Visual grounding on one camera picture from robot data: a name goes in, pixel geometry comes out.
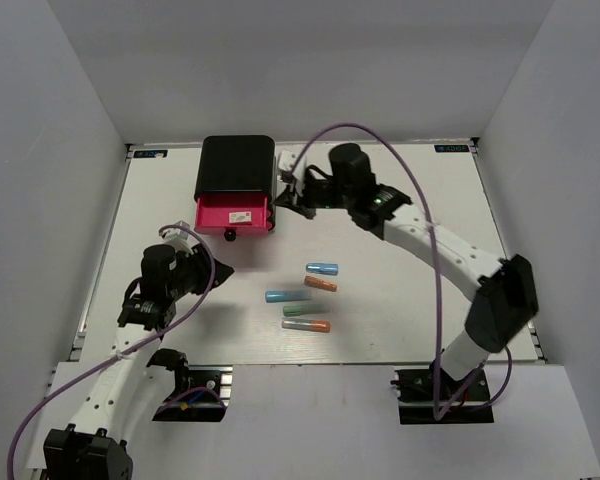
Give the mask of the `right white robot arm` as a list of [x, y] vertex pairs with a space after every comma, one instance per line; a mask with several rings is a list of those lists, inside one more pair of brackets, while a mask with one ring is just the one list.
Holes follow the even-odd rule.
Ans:
[[539, 311], [531, 263], [485, 252], [435, 225], [408, 195], [380, 184], [369, 156], [355, 143], [332, 148], [330, 173], [283, 151], [277, 170], [285, 183], [275, 203], [307, 219], [319, 209], [344, 209], [361, 229], [413, 254], [470, 301], [463, 330], [442, 351], [431, 374], [433, 390], [452, 399], [470, 373], [509, 342]]

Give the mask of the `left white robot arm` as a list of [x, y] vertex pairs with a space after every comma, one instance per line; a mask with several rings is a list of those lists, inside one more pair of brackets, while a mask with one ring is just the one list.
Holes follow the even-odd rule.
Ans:
[[50, 479], [129, 479], [131, 435], [168, 400], [191, 389], [185, 353], [162, 347], [177, 302], [222, 285], [234, 270], [201, 246], [152, 245], [141, 274], [127, 287], [112, 345], [78, 411], [62, 429], [47, 434], [43, 452]]

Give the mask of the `white eraser with red label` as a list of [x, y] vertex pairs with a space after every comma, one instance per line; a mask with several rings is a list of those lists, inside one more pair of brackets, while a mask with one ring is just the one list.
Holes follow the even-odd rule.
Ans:
[[234, 211], [229, 213], [230, 225], [242, 225], [252, 223], [251, 211]]

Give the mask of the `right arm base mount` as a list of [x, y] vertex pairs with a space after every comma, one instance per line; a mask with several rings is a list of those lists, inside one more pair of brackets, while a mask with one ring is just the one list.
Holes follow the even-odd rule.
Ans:
[[398, 414], [401, 425], [477, 425], [493, 424], [491, 406], [483, 407], [491, 399], [491, 392], [484, 372], [460, 395], [458, 385], [441, 383], [439, 408], [449, 405], [444, 416], [434, 417], [434, 382], [429, 368], [398, 369], [390, 382], [397, 394]]

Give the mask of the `pink top drawer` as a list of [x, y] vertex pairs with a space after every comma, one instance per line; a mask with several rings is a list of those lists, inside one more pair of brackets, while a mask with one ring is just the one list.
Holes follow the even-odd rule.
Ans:
[[[251, 211], [252, 223], [230, 225], [229, 213]], [[233, 241], [239, 236], [262, 236], [273, 229], [266, 194], [221, 192], [201, 194], [196, 201], [194, 230], [203, 235], [222, 236]]]

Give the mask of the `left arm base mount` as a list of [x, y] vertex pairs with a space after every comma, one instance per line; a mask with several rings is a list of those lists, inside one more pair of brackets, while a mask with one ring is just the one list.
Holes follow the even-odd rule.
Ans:
[[232, 383], [232, 366], [189, 366], [185, 389], [175, 390], [153, 421], [219, 423], [230, 402]]

